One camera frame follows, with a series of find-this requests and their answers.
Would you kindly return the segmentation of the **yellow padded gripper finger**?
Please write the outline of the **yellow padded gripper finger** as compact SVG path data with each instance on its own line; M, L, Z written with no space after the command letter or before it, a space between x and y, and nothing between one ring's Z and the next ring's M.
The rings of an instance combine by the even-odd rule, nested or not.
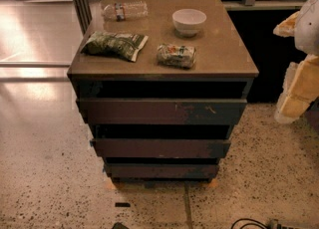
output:
M308 55L299 64L291 62L286 70L283 92L274 118L279 123L298 120L319 97L319 57Z

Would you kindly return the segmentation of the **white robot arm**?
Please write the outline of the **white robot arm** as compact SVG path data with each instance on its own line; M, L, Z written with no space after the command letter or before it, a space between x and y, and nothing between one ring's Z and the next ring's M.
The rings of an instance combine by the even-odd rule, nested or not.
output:
M273 33L293 37L295 48L307 54L299 64L289 64L276 104L276 121L293 123L319 98L319 0L307 0L299 11L278 24Z

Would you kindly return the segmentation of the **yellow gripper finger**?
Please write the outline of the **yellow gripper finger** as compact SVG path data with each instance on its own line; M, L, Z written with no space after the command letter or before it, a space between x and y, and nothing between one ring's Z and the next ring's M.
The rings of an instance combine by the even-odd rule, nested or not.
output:
M299 11L291 14L273 29L273 34L280 37L294 37Z

